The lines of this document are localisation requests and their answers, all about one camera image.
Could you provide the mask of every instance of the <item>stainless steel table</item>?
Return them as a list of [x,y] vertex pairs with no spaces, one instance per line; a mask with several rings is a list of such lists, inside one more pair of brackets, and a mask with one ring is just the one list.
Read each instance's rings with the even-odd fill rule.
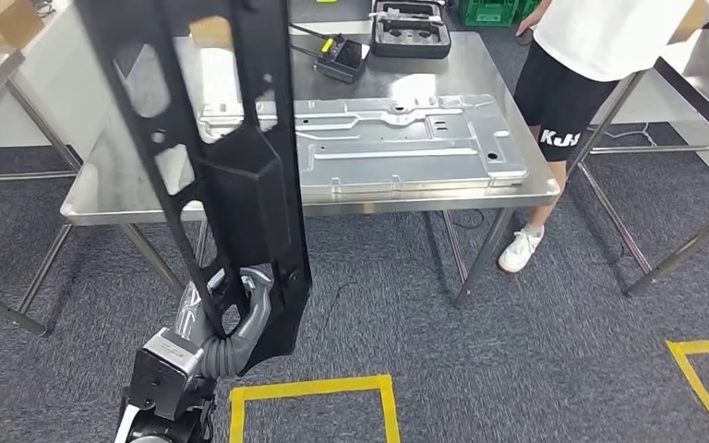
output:
[[[295,38],[298,45],[318,44],[318,40],[313,38]],[[369,40],[369,36],[353,38],[363,42]],[[444,60],[371,57],[367,71],[354,85],[347,85],[313,72],[311,59],[301,54],[293,54],[293,81],[294,96],[297,100],[385,97],[411,100],[464,94],[490,94],[495,98],[512,136],[522,150],[529,172],[528,178],[519,186],[324,196],[303,193],[304,212],[309,216],[445,211],[445,224],[451,234],[452,249],[463,281],[463,287],[457,297],[459,304],[471,292],[474,278],[468,277],[469,272],[463,265],[455,231],[446,211],[500,209],[472,266],[471,274],[475,277],[487,265],[487,258],[494,252],[514,209],[547,204],[558,194],[559,187],[551,177],[536,142],[479,35],[474,32],[454,32],[451,39],[452,49]],[[220,51],[222,50],[211,49],[210,57],[215,58],[216,52]],[[232,68],[231,62],[227,64],[221,60],[206,60],[209,56],[206,50],[201,51],[198,56],[202,58],[203,70],[211,66],[217,66],[218,69],[222,69],[222,66]],[[210,72],[202,74],[201,100],[204,103],[217,105],[222,100],[236,100],[232,72],[217,70],[214,72],[215,77]],[[217,87],[211,82],[223,83],[224,86]],[[192,102],[198,102],[194,92],[191,95]],[[78,179],[69,190],[61,213],[70,222],[80,225],[164,221],[159,202],[133,147],[113,143],[107,138],[100,140],[94,147]],[[200,207],[187,208],[183,215],[188,221],[204,221],[204,213]]]
[[[669,46],[666,53],[660,58],[654,69],[658,72],[675,91],[683,97],[709,124],[709,30],[698,30],[687,42]],[[597,152],[595,144],[607,131],[607,127],[618,113],[621,105],[627,100],[634,87],[644,73],[637,73],[623,81],[623,84],[614,92],[616,99],[612,101],[607,115],[594,134],[581,149],[576,161],[570,165],[571,174],[575,166],[591,184],[596,198],[605,208],[610,220],[619,231],[625,245],[642,268],[645,275],[626,290],[626,294],[637,294],[645,290],[659,277],[673,270],[681,261],[693,254],[709,238],[709,223],[698,233],[693,235],[678,250],[664,258],[656,266],[652,266],[635,244],[623,220],[610,204],[602,186],[595,180],[591,171],[583,161],[589,153],[629,153],[631,149],[606,150]],[[673,152],[704,150],[704,147],[664,147],[659,149],[635,149],[632,152]]]
[[[42,118],[39,112],[37,112],[36,107],[31,103],[29,97],[25,93],[23,93],[23,91],[17,84],[12,81],[12,75],[18,70],[23,60],[23,54],[19,50],[0,47],[0,89],[6,88],[12,95],[12,97],[14,97],[15,100],[18,101],[18,103],[26,112],[26,114],[30,117],[34,125],[36,125],[42,131],[42,133],[47,137],[49,143],[68,163],[69,170],[39,173],[0,174],[0,182],[12,180],[36,180],[74,177],[77,175],[77,170],[80,167],[80,162],[78,160],[77,155],[75,155],[74,152],[72,152],[72,150],[61,141],[61,139],[55,134],[50,125],[48,125],[48,123]],[[47,275],[47,271],[53,265],[53,262],[55,261],[55,258],[58,255],[58,252],[61,250],[61,246],[64,244],[71,229],[72,225],[68,223],[65,223],[61,227],[61,230],[58,232],[58,235],[53,241],[53,245],[45,255],[44,260],[42,261],[39,269],[34,275],[29,289],[23,295],[19,308],[15,310],[0,302],[1,316],[8,318],[15,324],[18,324],[21,327],[35,334],[43,334],[46,332],[46,327],[44,325],[29,318],[26,313],[28,312],[31,304],[33,303],[34,297],[39,291],[39,288],[42,285],[45,276]]]

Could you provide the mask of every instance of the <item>black case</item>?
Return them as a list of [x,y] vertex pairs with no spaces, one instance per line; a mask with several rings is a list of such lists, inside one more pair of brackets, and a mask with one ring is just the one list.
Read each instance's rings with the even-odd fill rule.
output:
[[379,57],[440,59],[450,53],[447,25],[431,21],[441,17],[439,3],[427,0],[377,1],[373,12],[401,11],[397,18],[377,17],[371,28],[372,51]]

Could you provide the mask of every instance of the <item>person's hand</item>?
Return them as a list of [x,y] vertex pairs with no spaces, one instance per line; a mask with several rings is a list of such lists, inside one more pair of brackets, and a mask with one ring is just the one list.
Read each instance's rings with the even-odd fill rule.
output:
[[539,23],[539,19],[542,18],[543,15],[545,15],[546,9],[547,8],[543,7],[542,4],[537,6],[536,9],[531,14],[529,14],[528,17],[524,18],[520,25],[518,25],[518,31],[515,32],[515,35],[520,36],[525,32],[525,30]]

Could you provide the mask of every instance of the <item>shoe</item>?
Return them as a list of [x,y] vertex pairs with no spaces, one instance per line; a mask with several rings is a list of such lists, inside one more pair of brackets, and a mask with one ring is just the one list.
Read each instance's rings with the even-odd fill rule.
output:
[[515,233],[515,240],[504,249],[499,257],[499,268],[504,272],[513,274],[525,268],[529,258],[536,251],[542,237],[545,236],[545,227],[542,228],[542,233],[539,235],[530,234],[525,231],[525,228]]

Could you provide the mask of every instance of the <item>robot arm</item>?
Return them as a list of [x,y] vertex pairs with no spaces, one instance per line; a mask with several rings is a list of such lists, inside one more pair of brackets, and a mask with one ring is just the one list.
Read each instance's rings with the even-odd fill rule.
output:
[[[174,328],[162,329],[137,353],[116,441],[210,441],[217,378],[243,375],[265,359],[291,353],[311,286],[287,5],[274,0],[77,3],[191,276]],[[216,16],[232,29],[244,120],[209,144],[199,136],[173,34]],[[134,43],[153,48],[169,92],[169,105],[153,116],[135,111],[115,68],[117,51]],[[276,101],[277,121],[266,131],[255,105],[260,97]],[[171,194],[156,158],[178,145],[186,148],[194,180]],[[202,203],[217,249],[207,266],[197,262],[181,223],[181,211],[192,200]],[[261,264],[270,264],[272,277],[251,268]],[[222,315],[231,306],[240,321],[227,331]]]

